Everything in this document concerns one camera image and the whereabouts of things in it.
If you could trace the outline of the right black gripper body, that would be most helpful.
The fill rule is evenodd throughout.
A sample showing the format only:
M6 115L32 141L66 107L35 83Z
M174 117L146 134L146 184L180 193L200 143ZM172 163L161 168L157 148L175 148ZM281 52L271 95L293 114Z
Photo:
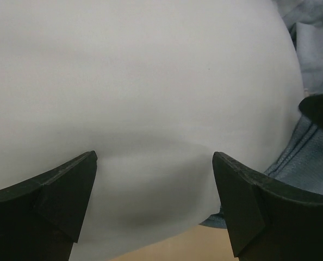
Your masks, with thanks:
M299 111L323 130L323 94L304 98L299 104Z

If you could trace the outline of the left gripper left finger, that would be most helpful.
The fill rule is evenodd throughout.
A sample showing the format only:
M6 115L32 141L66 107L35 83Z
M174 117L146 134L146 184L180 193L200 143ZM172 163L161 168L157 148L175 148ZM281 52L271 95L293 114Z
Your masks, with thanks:
M0 260L69 260L97 171L85 152L53 170L0 190Z

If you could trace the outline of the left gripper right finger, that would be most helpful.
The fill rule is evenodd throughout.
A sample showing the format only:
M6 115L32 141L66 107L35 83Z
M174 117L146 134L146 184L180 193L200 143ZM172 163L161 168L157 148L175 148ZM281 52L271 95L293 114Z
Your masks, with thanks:
M323 260L323 195L216 152L213 171L233 254L240 260Z

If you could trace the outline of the white pillow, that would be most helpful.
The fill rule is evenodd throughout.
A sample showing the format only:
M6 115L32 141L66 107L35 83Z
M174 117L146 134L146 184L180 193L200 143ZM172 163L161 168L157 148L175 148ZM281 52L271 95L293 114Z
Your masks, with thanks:
M98 157L71 260L217 213L214 152L265 171L302 97L276 1L0 1L0 189Z

